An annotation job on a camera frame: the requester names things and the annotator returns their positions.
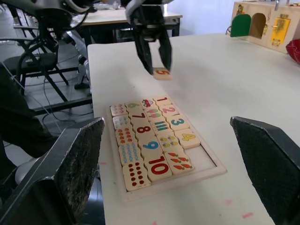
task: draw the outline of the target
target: blue number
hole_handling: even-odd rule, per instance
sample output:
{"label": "blue number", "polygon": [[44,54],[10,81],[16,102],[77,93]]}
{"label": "blue number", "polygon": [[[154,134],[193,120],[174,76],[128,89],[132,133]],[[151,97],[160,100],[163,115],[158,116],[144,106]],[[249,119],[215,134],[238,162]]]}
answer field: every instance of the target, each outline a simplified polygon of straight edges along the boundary
{"label": "blue number", "polygon": [[158,143],[157,142],[149,142],[148,145],[144,144],[143,147],[146,149],[157,149]]}
{"label": "blue number", "polygon": [[175,120],[172,120],[171,123],[175,126],[178,126],[179,124],[183,124],[184,120],[183,119],[179,119],[177,122],[175,122]]}

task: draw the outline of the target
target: pink mark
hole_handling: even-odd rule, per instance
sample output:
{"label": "pink mark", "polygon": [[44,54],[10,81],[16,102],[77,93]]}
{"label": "pink mark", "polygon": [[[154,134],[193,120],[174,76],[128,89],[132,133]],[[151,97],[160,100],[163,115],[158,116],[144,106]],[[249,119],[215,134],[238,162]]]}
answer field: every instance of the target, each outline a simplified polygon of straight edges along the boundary
{"label": "pink mark", "polygon": [[224,201],[225,205],[231,205],[233,203],[233,200],[227,199]]}
{"label": "pink mark", "polygon": [[244,218],[244,219],[247,219],[248,217],[251,217],[251,216],[253,216],[253,213],[252,213],[252,212],[243,215],[243,218]]}

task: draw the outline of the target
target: yellow number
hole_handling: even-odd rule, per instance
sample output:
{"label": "yellow number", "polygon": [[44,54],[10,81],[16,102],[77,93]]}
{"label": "yellow number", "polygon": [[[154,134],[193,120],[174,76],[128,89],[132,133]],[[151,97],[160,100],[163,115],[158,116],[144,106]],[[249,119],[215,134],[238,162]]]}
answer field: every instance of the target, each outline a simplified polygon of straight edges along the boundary
{"label": "yellow number", "polygon": [[196,138],[195,135],[182,134],[182,136],[184,137],[182,140],[187,141],[187,142],[188,142],[189,140],[191,140],[191,139]]}

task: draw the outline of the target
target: number puzzle tile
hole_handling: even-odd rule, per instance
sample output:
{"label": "number puzzle tile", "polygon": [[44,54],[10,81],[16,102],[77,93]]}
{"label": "number puzzle tile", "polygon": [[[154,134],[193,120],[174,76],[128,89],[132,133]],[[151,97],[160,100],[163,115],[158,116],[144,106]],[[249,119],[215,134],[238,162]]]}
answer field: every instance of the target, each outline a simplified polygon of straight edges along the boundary
{"label": "number puzzle tile", "polygon": [[174,175],[187,173],[195,169],[183,150],[168,151],[165,153],[165,158]]}
{"label": "number puzzle tile", "polygon": [[172,132],[170,125],[165,121],[165,119],[156,120],[156,121],[150,122],[150,124],[156,135],[161,135],[161,134]]}
{"label": "number puzzle tile", "polygon": [[181,115],[167,117],[167,122],[170,124],[171,129],[174,131],[189,128],[187,119],[185,119]]}
{"label": "number puzzle tile", "polygon": [[117,129],[115,134],[116,134],[118,146],[122,144],[137,142],[132,127]]}
{"label": "number puzzle tile", "polygon": [[149,121],[164,119],[162,112],[158,108],[148,108],[144,111]]}
{"label": "number puzzle tile", "polygon": [[134,191],[151,185],[142,160],[124,165],[123,175],[127,191]]}
{"label": "number puzzle tile", "polygon": [[142,149],[141,153],[144,158],[160,156],[163,153],[163,150],[158,143],[158,139],[155,136],[140,139],[139,147]]}
{"label": "number puzzle tile", "polygon": [[172,80],[172,75],[166,68],[153,68],[153,76],[159,81],[170,81]]}
{"label": "number puzzle tile", "polygon": [[115,130],[131,127],[130,118],[127,115],[115,116],[112,121]]}
{"label": "number puzzle tile", "polygon": [[152,182],[172,176],[172,171],[163,154],[158,157],[146,157],[144,163],[148,170],[148,177]]}
{"label": "number puzzle tile", "polygon": [[182,150],[179,144],[179,140],[175,137],[174,132],[157,135],[158,142],[163,150],[163,152],[170,150]]}
{"label": "number puzzle tile", "polygon": [[175,131],[175,136],[179,139],[179,142],[184,149],[190,149],[200,145],[200,140],[191,129]]}
{"label": "number puzzle tile", "polygon": [[117,104],[111,106],[112,116],[121,116],[128,114],[126,107],[123,104]]}
{"label": "number puzzle tile", "polygon": [[143,110],[140,101],[126,102],[125,107],[127,108],[127,112],[131,112],[134,110]]}
{"label": "number puzzle tile", "polygon": [[134,125],[136,123],[145,123],[148,122],[146,113],[143,110],[134,110],[129,113],[131,123]]}
{"label": "number puzzle tile", "polygon": [[143,160],[141,150],[137,146],[137,142],[123,144],[119,147],[119,154],[122,165]]}
{"label": "number puzzle tile", "polygon": [[173,105],[164,105],[159,107],[160,111],[163,112],[164,117],[174,116],[179,114]]}
{"label": "number puzzle tile", "polygon": [[144,123],[135,123],[133,125],[133,130],[135,131],[135,135],[137,139],[152,137],[155,136],[155,133],[149,122]]}
{"label": "number puzzle tile", "polygon": [[143,109],[158,107],[152,98],[144,98],[140,102],[142,104]]}
{"label": "number puzzle tile", "polygon": [[172,102],[167,96],[154,97],[153,100],[155,101],[157,106],[172,105]]}

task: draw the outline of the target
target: chair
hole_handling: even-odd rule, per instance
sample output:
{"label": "chair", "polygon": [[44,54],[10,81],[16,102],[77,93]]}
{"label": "chair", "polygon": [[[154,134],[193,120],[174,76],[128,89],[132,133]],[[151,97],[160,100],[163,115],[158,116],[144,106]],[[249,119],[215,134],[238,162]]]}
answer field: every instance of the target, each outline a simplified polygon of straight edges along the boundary
{"label": "chair", "polygon": [[[31,33],[33,38],[0,37],[0,41],[17,41],[20,44],[20,46],[22,46],[25,50],[25,52],[21,56],[12,57],[3,61],[4,65],[9,69],[9,71],[13,75],[15,75],[16,79],[21,83],[23,87],[25,87],[27,77],[37,77],[40,75],[44,75],[49,81],[49,83],[56,90],[56,92],[59,94],[59,96],[62,98],[62,100],[64,102],[67,102],[68,100],[66,99],[66,97],[63,95],[63,93],[60,91],[60,89],[50,77],[50,74],[58,73],[63,79],[63,81],[66,83],[66,85],[68,85],[68,81],[57,67],[59,49],[58,42],[53,40],[53,45],[50,49],[51,52],[47,52],[44,47],[43,41],[41,41],[39,37],[37,37],[33,32],[33,30],[38,30],[38,28],[22,27],[22,29],[27,29]],[[41,49],[42,53],[33,54],[33,52],[37,49]]]}

